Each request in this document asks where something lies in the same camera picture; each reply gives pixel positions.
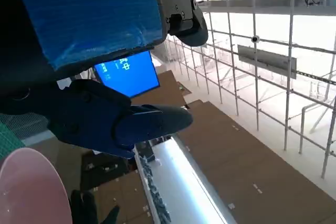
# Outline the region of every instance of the metal grid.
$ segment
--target metal grid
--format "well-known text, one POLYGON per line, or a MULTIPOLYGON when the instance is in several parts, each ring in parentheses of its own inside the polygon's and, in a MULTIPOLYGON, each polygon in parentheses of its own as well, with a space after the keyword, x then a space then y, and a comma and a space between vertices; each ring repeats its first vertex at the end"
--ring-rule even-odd
MULTIPOLYGON (((251 2, 252 2, 252 15, 253 15, 253 35, 256 36, 257 35, 257 26, 256 26, 256 0, 251 0, 251 2)), ((205 78, 208 94, 209 94, 208 82, 211 82, 211 83, 215 84, 216 86, 218 86, 218 88, 219 88, 219 96, 220 96, 221 102, 222 102, 222 90, 224 90, 224 91, 232 94, 235 97, 235 100, 236 100, 236 114, 237 115, 239 115, 238 99, 241 100, 241 101, 243 101, 243 102, 245 102, 245 103, 247 103, 248 105, 252 106, 253 108, 255 108, 256 109, 256 128, 257 128, 257 130, 259 130, 259 113, 262 113, 262 114, 268 116, 269 118, 273 119, 277 123, 283 125, 284 126, 284 130, 285 130, 285 139, 284 139, 284 150, 285 151, 287 150, 288 131, 292 131, 292 132, 294 132, 294 133, 296 133, 296 134, 298 134, 300 136, 300 146, 299 146, 299 153, 300 154, 302 154, 303 139, 305 139, 308 142, 314 144, 318 148, 324 150, 325 155, 324 155, 324 161, 323 161, 323 167, 322 167, 322 173, 321 173, 321 177, 324 178, 325 177, 325 172, 326 172, 329 156, 336 157, 335 153, 330 150, 330 147, 331 147, 332 143, 334 142, 332 140, 332 137, 333 137, 334 123, 335 123, 335 119, 336 119, 336 98, 334 98, 330 104, 326 102, 327 101, 326 98, 328 97, 327 93, 329 92, 329 88, 330 88, 331 78, 333 77, 332 73, 333 73, 334 57, 336 55, 335 49, 334 50, 329 50, 329 49, 324 49, 324 48, 303 46, 303 45, 298 45, 298 44, 294 44, 293 43, 293 39, 292 39, 292 37, 293 37, 293 17, 294 17, 294 14, 295 14, 295 8, 296 7, 295 7, 295 0, 290 0, 290 22, 289 22, 289 39, 288 39, 289 42, 287 43, 287 42, 283 42, 283 41, 269 40, 269 39, 265 39, 265 38, 261 38, 260 39, 260 41, 263 41, 263 42, 268 42, 268 43, 278 44, 278 45, 283 45, 283 46, 287 46, 288 47, 287 81, 286 81, 286 86, 284 87, 284 86, 279 85, 278 83, 273 82, 271 80, 268 80, 268 79, 266 79, 266 78, 264 78, 264 77, 262 77, 262 76, 260 76, 258 74, 258 67, 257 67, 257 60, 258 60, 257 59, 257 52, 258 52, 258 48, 257 48, 257 43, 254 43, 254 52, 255 52, 254 73, 251 73, 249 71, 246 71, 245 69, 242 69, 240 67, 235 66, 234 55, 239 55, 239 54, 236 53, 236 52, 234 52, 234 50, 233 50, 233 39, 232 39, 232 37, 236 36, 236 37, 248 38, 248 39, 251 39, 251 37, 232 33, 232 31, 231 31, 231 21, 230 21, 230 12, 228 11, 228 10, 230 10, 229 9, 229 7, 230 7, 230 0, 226 0, 226 7, 227 7, 226 14, 223 13, 223 15, 227 15, 227 19, 228 19, 228 32, 216 30, 215 27, 213 27, 213 21, 212 21, 211 12, 208 13, 209 14, 208 28, 210 28, 208 31, 211 33, 211 37, 212 37, 212 41, 211 42, 212 42, 212 44, 206 43, 205 45, 207 47, 211 47, 213 49, 213 52, 214 52, 213 55, 214 55, 214 57, 211 57, 211 56, 205 54, 203 47, 200 47, 200 51, 199 51, 199 50, 196 50, 195 48, 190 48, 190 47, 184 45, 183 43, 176 42, 175 38, 173 38, 173 41, 171 41, 170 40, 171 37, 169 36, 169 38, 167 40, 167 43, 169 45, 171 53, 173 51, 173 49, 171 47, 171 44, 173 43, 174 46, 175 46, 176 55, 174 56, 174 60, 177 60, 178 64, 180 65, 181 74, 183 74, 181 65, 184 65, 185 68, 186 68, 186 70, 187 70, 187 75, 188 75, 188 79, 189 80, 190 80, 189 70, 192 70, 195 73, 196 80, 197 80, 197 85, 198 86, 199 86, 199 83, 198 83, 197 75, 200 75, 203 78, 205 78), (216 45, 215 44, 215 40, 214 40, 214 34, 228 35, 229 36, 229 41, 230 41, 230 50, 216 45), (291 76, 291 73, 292 73, 291 62, 292 62, 292 49, 293 48, 307 49, 307 50, 312 50, 312 51, 315 51, 315 52, 328 53, 328 54, 332 55, 332 63, 331 63, 331 70, 330 70, 329 76, 328 76, 328 78, 325 78, 324 80, 322 79, 322 82, 328 83, 328 85, 327 85, 327 91, 326 91, 326 96, 325 96, 325 98, 323 100, 315 99, 315 98, 313 98, 311 96, 308 96, 308 95, 306 95, 304 93, 298 92, 298 91, 294 90, 291 87, 291 77, 290 76, 291 76), (183 57, 180 56, 179 49, 182 49, 183 57), (185 49, 188 49, 188 50, 191 51, 192 59, 193 59, 193 68, 190 67, 187 64, 186 55, 185 55, 185 49), (230 53, 231 54, 231 63, 227 63, 227 62, 224 62, 224 61, 218 59, 218 57, 216 55, 216 51, 217 50, 222 51, 222 52, 230 53), (196 70, 194 53, 200 54, 201 57, 202 57, 202 62, 203 62, 203 67, 204 67, 204 74, 202 74, 201 72, 199 72, 199 71, 196 70), (208 58, 208 59, 211 59, 211 60, 215 61, 216 72, 217 72, 217 81, 214 81, 214 80, 212 80, 211 78, 209 78, 207 76, 207 71, 205 69, 205 64, 204 64, 204 59, 205 58, 208 58), (225 65, 227 67, 230 67, 230 69, 232 70, 232 72, 233 72, 233 83, 234 83, 234 92, 228 90, 227 88, 223 87, 220 84, 219 73, 218 73, 218 63, 221 63, 221 64, 223 64, 223 65, 225 65), (255 94, 256 95, 256 103, 255 104, 252 104, 252 103, 246 101, 245 99, 243 99, 242 97, 240 97, 237 94, 237 83, 236 83, 235 71, 240 71, 240 72, 246 74, 247 76, 254 77, 254 79, 255 79, 255 92, 256 92, 256 94, 255 94), (286 91, 286 115, 285 115, 285 123, 282 122, 282 121, 280 121, 279 119, 275 118, 274 116, 270 115, 269 113, 265 112, 264 110, 262 110, 259 107, 259 104, 261 102, 263 102, 263 101, 266 100, 266 99, 264 99, 264 100, 260 100, 259 99, 259 90, 258 90, 258 81, 259 80, 261 80, 263 82, 266 82, 266 83, 268 83, 270 85, 273 85, 273 86, 275 86, 277 88, 280 88, 280 89, 286 91), (299 132, 299 131, 293 129, 291 126, 289 126, 289 120, 291 120, 292 118, 295 117, 295 116, 292 116, 291 118, 289 117, 289 104, 290 104, 290 95, 291 94, 298 95, 299 97, 305 98, 305 99, 310 100, 310 101, 313 102, 312 104, 310 104, 308 106, 304 106, 302 108, 301 114, 295 115, 295 116, 301 116, 301 132, 299 132), (314 109, 314 107, 316 108, 316 106, 324 106, 326 108, 325 112, 328 109, 332 110, 332 117, 331 117, 331 122, 330 122, 330 128, 329 128, 329 134, 328 134, 328 140, 327 140, 326 147, 320 145, 319 143, 315 142, 314 140, 312 140, 309 137, 307 137, 307 136, 304 135, 304 124, 305 124, 304 123, 305 122, 304 121, 305 120, 304 116, 305 116, 305 113, 308 112, 309 109, 314 109)))

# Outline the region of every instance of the brown cardboard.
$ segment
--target brown cardboard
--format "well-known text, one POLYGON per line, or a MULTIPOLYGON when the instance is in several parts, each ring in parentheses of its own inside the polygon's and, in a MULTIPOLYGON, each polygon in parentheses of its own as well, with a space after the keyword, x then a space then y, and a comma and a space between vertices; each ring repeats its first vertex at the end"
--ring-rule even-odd
POLYGON ((160 87, 134 97, 132 104, 163 104, 179 107, 186 104, 172 71, 159 74, 158 79, 160 87))
POLYGON ((332 216, 328 217, 327 219, 323 220, 319 224, 335 224, 336 223, 336 213, 334 213, 332 216))
POLYGON ((196 100, 196 101, 193 101, 193 102, 191 102, 191 103, 188 103, 188 107, 189 107, 190 109, 193 109, 193 108, 195 108, 195 107, 201 105, 202 103, 203 103, 203 101, 201 101, 201 100, 196 100))
POLYGON ((127 224, 154 224, 153 217, 147 213, 142 214, 132 220, 129 220, 127 224))
POLYGON ((120 184, 124 196, 135 189, 143 190, 140 174, 137 170, 120 177, 120 184))
POLYGON ((121 190, 101 190, 98 188, 98 206, 99 221, 105 220, 109 212, 115 207, 119 206, 118 221, 127 220, 127 204, 125 203, 121 190))
POLYGON ((133 219, 144 212, 148 211, 149 205, 143 190, 133 190, 124 195, 127 206, 127 219, 133 219))
POLYGON ((179 137, 238 224, 336 223, 336 202, 234 120, 209 103, 190 111, 179 137))

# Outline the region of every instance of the white sticker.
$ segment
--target white sticker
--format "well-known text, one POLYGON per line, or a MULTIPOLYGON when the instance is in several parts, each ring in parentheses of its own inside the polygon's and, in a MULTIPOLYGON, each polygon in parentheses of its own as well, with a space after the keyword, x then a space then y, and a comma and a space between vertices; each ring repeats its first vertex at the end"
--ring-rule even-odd
POLYGON ((235 204, 233 204, 233 203, 231 203, 231 204, 229 204, 229 205, 227 205, 228 207, 229 207, 229 209, 230 210, 232 210, 232 209, 235 209, 236 207, 235 207, 235 204))

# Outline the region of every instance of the pink bowl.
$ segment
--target pink bowl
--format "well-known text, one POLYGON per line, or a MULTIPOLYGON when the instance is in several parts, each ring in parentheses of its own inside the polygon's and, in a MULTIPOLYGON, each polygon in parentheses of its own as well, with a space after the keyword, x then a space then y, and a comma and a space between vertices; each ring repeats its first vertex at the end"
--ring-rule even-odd
POLYGON ((63 183, 53 165, 30 148, 0 162, 1 224, 71 224, 63 183))

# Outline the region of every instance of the metal scaffolding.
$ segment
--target metal scaffolding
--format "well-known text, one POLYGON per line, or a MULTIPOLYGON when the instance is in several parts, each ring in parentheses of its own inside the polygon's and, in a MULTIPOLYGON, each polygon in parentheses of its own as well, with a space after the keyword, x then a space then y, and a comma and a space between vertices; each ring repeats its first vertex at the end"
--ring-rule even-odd
POLYGON ((270 119, 276 121, 277 123, 281 124, 282 126, 284 126, 285 129, 285 134, 284 134, 284 150, 287 150, 287 146, 288 146, 288 132, 294 132, 297 135, 300 136, 300 145, 299 145, 299 153, 302 154, 303 151, 303 140, 306 140, 307 142, 313 144, 314 146, 322 149, 324 151, 324 161, 323 161, 323 167, 322 167, 322 173, 321 173, 321 177, 324 178, 325 177, 325 173, 326 173, 326 169, 327 169, 327 163, 328 163, 328 158, 329 156, 333 156, 336 157, 335 153, 330 150, 332 144, 334 143, 333 141, 333 130, 334 130, 334 124, 336 121, 336 98, 334 99, 328 99, 328 94, 329 94, 329 90, 330 90, 330 85, 335 85, 334 81, 332 81, 332 78, 334 77, 334 63, 335 63, 335 55, 336 55, 336 36, 335 36, 335 48, 334 50, 329 50, 329 49, 324 49, 324 48, 318 48, 318 47, 309 47, 309 46, 304 46, 304 45, 299 45, 299 44, 295 44, 293 43, 293 18, 295 15, 295 0, 290 0, 290 21, 289 21, 289 39, 288 42, 283 42, 283 41, 276 41, 276 40, 270 40, 270 39, 266 39, 266 38, 259 38, 258 34, 257 34, 257 25, 256 25, 256 0, 251 0, 251 13, 253 15, 253 36, 246 36, 246 35, 240 35, 240 34, 236 34, 232 32, 232 25, 231 25, 231 16, 230 16, 230 12, 229 7, 230 7, 230 0, 225 0, 226 1, 226 14, 223 13, 223 15, 227 15, 227 19, 228 19, 228 31, 219 31, 216 30, 216 27, 214 27, 214 23, 213 23, 213 18, 211 13, 208 13, 209 15, 209 24, 208 24, 208 28, 210 28, 208 31, 211 34, 212 37, 212 43, 206 43, 205 46, 207 48, 210 48, 211 50, 213 49, 213 57, 210 55, 207 55, 207 51, 204 51, 203 47, 200 47, 200 51, 196 50, 197 48, 190 48, 187 47, 185 45, 183 45, 183 43, 178 44, 176 43, 175 38, 173 38, 173 41, 171 40, 167 40, 167 43, 169 44, 169 48, 171 49, 171 44, 173 44, 175 46, 175 50, 176 50, 176 54, 177 54, 177 61, 178 64, 180 65, 180 71, 181 74, 183 74, 182 71, 182 66, 184 66, 186 68, 187 74, 188 74, 188 78, 190 80, 190 76, 189 76, 189 70, 192 70, 195 72, 195 76, 196 76, 196 81, 197 81, 197 85, 199 85, 199 79, 197 76, 201 76, 205 79, 206 82, 206 87, 207 87, 207 93, 209 94, 209 84, 208 82, 218 86, 219 89, 219 98, 221 103, 223 102, 223 98, 222 98, 222 91, 226 91, 227 93, 233 95, 235 97, 235 102, 236 102, 236 114, 239 115, 239 110, 238 110, 238 100, 243 101, 244 103, 250 105, 251 107, 253 107, 256 110, 256 129, 259 130, 259 114, 263 114, 266 115, 267 117, 269 117, 270 119), (228 35, 229 36, 229 46, 230 49, 226 49, 221 47, 218 44, 215 44, 215 35, 216 34, 222 34, 222 35, 228 35), (287 64, 287 81, 286 81, 286 85, 283 86, 282 83, 278 84, 276 82, 272 80, 268 80, 267 78, 264 78, 262 76, 260 76, 258 74, 258 48, 257 48, 257 43, 254 42, 252 40, 252 42, 254 43, 254 64, 252 65, 254 67, 254 72, 249 72, 241 67, 239 67, 239 65, 235 65, 235 56, 239 56, 238 52, 234 52, 234 42, 233 42, 233 36, 235 37, 239 37, 239 38, 245 38, 245 39, 250 39, 252 40, 252 38, 254 37, 258 37, 258 41, 263 41, 263 42, 267 42, 267 43, 271 43, 271 44, 277 44, 277 45, 282 45, 282 46, 287 46, 288 47, 288 64, 287 64), (292 49, 293 48, 301 48, 301 49, 305 49, 305 50, 311 50, 311 51, 315 51, 315 52, 321 52, 321 53, 325 53, 325 54, 330 54, 332 56, 332 60, 331 60, 331 68, 330 68, 330 72, 325 75, 328 76, 328 78, 324 78, 324 76, 322 77, 317 77, 317 76, 313 76, 312 74, 306 74, 300 71, 296 71, 292 69, 292 49), (191 57, 192 57, 192 63, 193 63, 193 67, 191 67, 190 64, 187 63, 187 59, 186 59, 186 53, 185 53, 185 49, 188 49, 190 51, 191 57), (218 57, 219 52, 225 52, 230 54, 231 56, 231 63, 227 63, 224 60, 222 60, 220 57, 218 57), (195 64, 195 58, 194 55, 200 55, 200 61, 202 62, 203 65, 203 71, 204 74, 201 73, 200 71, 198 71, 196 69, 196 64, 195 64), (212 61, 214 61, 215 63, 215 68, 216 68, 216 75, 217 75, 217 80, 212 80, 211 78, 209 78, 206 67, 205 67, 205 59, 208 58, 212 61), (219 69, 218 69, 218 64, 221 63, 227 67, 229 67, 229 69, 226 69, 224 73, 222 73, 222 78, 219 78, 219 69), (232 71, 232 75, 233 75, 233 86, 234 86, 234 90, 229 90, 227 87, 224 87, 221 82, 223 83, 223 81, 225 79, 227 79, 227 74, 232 71), (254 83, 253 84, 247 84, 243 87, 237 88, 237 78, 236 78, 236 71, 240 71, 243 74, 245 74, 246 76, 250 76, 254 78, 254 83), (325 93, 324 98, 322 99, 317 99, 315 97, 311 97, 310 95, 306 95, 304 93, 299 92, 298 90, 295 90, 292 86, 291 86, 291 80, 292 80, 292 73, 295 72, 296 74, 299 74, 301 76, 305 76, 306 78, 311 78, 311 79, 315 79, 320 81, 321 83, 326 83, 327 85, 327 90, 325 93), (281 89, 280 92, 277 92, 276 94, 273 94, 270 97, 264 98, 264 95, 262 94, 259 97, 259 84, 261 82, 259 81, 263 81, 267 84, 269 84, 272 87, 277 87, 279 89, 281 89), (238 92, 241 91, 242 89, 245 89, 247 87, 250 87, 251 85, 255 85, 255 98, 256 98, 256 102, 255 104, 252 104, 251 102, 245 100, 244 98, 242 98, 238 92), (284 92, 286 92, 286 111, 285 111, 285 118, 284 121, 277 119, 276 117, 274 117, 273 115, 267 113, 266 111, 262 110, 260 108, 260 103, 271 99, 277 95, 283 94, 284 92), (307 106, 303 106, 302 107, 302 111, 301 113, 297 113, 294 116, 289 116, 289 107, 290 107, 290 95, 291 94, 295 94, 301 98, 305 98, 306 100, 309 100, 312 102, 312 104, 307 105, 307 106), (323 146, 319 143, 317 143, 316 141, 314 141, 313 139, 311 139, 310 137, 308 137, 307 135, 305 135, 305 131, 304 131, 304 122, 305 122, 305 115, 307 114, 307 112, 312 111, 320 106, 325 107, 325 111, 322 113, 321 117, 323 117, 325 115, 325 112, 327 110, 332 110, 332 117, 331 117, 331 121, 330 121, 330 128, 329 128, 329 134, 328 134, 328 138, 327 138, 327 144, 326 146, 323 146), (295 129, 293 129, 290 125, 289 122, 291 119, 297 117, 297 116, 301 116, 301 129, 300 131, 297 131, 295 129))

